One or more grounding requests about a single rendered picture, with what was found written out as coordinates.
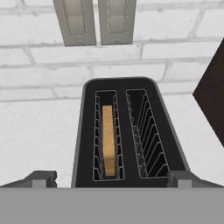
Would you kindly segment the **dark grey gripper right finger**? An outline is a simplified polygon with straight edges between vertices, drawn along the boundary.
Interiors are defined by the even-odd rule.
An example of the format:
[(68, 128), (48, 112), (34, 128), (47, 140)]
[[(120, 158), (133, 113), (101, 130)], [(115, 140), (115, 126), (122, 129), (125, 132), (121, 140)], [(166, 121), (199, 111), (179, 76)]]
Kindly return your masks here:
[(201, 178), (198, 178), (191, 171), (169, 171), (167, 173), (168, 187), (176, 188), (223, 188), (223, 185), (218, 185)]

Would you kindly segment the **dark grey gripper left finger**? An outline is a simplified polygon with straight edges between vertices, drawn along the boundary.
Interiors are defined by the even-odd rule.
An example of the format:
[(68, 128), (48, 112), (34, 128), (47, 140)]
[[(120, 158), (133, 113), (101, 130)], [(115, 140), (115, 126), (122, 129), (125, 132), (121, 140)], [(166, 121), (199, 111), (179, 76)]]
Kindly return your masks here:
[(56, 171), (33, 171), (27, 177), (3, 185), (3, 188), (56, 188)]

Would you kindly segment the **black two-slot toaster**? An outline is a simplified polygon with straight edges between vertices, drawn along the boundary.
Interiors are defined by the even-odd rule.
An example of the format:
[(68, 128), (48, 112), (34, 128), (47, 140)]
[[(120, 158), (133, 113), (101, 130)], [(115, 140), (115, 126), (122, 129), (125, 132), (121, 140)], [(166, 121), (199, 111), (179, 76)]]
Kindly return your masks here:
[[(102, 107), (113, 111), (115, 176), (102, 156)], [(157, 83), (147, 77), (93, 79), (82, 91), (73, 187), (165, 187), (186, 158)]]

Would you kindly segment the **tan bread slice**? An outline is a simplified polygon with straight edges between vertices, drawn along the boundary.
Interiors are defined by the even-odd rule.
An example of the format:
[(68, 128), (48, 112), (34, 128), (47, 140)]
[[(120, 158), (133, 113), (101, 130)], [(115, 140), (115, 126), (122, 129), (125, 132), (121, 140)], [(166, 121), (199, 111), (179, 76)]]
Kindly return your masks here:
[(116, 174), (115, 137), (113, 124), (113, 110), (111, 105), (102, 106), (102, 151), (107, 177)]

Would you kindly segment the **dark brown cabinet side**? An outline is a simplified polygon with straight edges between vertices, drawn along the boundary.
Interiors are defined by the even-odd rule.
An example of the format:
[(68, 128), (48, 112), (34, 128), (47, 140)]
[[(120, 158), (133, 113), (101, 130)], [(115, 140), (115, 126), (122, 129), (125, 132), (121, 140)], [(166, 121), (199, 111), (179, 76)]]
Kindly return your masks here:
[(224, 147), (224, 39), (192, 95)]

